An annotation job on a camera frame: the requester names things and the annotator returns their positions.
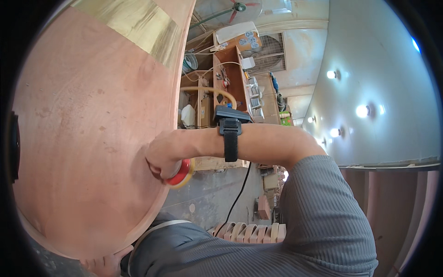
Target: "hand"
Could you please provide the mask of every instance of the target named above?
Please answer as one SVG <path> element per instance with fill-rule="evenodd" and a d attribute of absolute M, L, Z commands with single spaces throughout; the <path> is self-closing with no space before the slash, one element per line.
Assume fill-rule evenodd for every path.
<path fill-rule="evenodd" d="M 132 245 L 126 247 L 113 255 L 104 256 L 98 259 L 80 260 L 80 263 L 89 272 L 99 277 L 120 277 L 120 261 L 134 249 Z"/>
<path fill-rule="evenodd" d="M 169 179 L 180 169 L 181 159 L 178 158 L 180 142 L 177 131 L 163 131 L 153 141 L 144 146 L 144 155 L 152 173 L 160 174 L 160 178 Z"/>

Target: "sanding tool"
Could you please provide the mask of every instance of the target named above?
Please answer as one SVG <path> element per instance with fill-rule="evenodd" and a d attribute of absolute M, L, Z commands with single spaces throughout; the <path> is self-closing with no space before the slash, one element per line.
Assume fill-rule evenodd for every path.
<path fill-rule="evenodd" d="M 169 179 L 165 180 L 166 185 L 172 189 L 179 189 L 183 187 L 192 177 L 195 169 L 195 159 L 184 159 L 180 166 L 179 172 Z"/>

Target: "gray striped shirt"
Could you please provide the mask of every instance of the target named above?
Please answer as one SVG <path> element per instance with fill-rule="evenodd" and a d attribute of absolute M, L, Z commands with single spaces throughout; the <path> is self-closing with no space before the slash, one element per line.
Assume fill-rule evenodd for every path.
<path fill-rule="evenodd" d="M 378 265 L 369 222 L 336 163 L 317 155 L 289 172 L 280 198 L 283 242 L 242 244 L 192 223 L 150 233 L 131 276 L 372 276 Z"/>

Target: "fan grille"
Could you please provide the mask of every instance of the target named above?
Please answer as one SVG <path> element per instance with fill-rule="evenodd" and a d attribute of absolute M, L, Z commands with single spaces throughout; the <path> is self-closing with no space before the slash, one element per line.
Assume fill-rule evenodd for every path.
<path fill-rule="evenodd" d="M 248 69 L 248 72 L 257 74 L 286 70 L 282 34 L 263 35 L 260 40 L 261 47 L 241 52 L 244 58 L 254 58 L 255 66 Z"/>

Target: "black power cord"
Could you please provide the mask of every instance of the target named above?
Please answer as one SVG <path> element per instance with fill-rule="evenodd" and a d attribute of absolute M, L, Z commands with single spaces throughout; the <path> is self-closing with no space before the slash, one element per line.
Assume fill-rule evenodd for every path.
<path fill-rule="evenodd" d="M 223 226 L 224 226 L 226 223 L 228 223 L 229 216 L 231 215 L 232 209 L 234 208 L 235 203 L 237 203 L 237 200 L 240 198 L 240 196 L 241 196 L 243 190 L 245 189 L 246 180 L 248 179 L 249 171 L 251 170 L 251 165 L 252 165 L 252 162 L 249 162 L 248 172 L 246 172 L 245 180 L 243 181 L 243 186 L 241 186 L 240 193 L 237 195 L 237 198 L 235 199 L 234 204 L 232 204 L 231 209 L 229 210 L 228 216 L 226 217 L 226 221 L 225 221 L 225 223 L 223 223 L 223 225 L 218 229 L 218 231 L 217 231 L 217 233 L 215 234 L 214 237 L 217 237 L 218 233 L 219 233 L 220 230 L 223 228 Z"/>

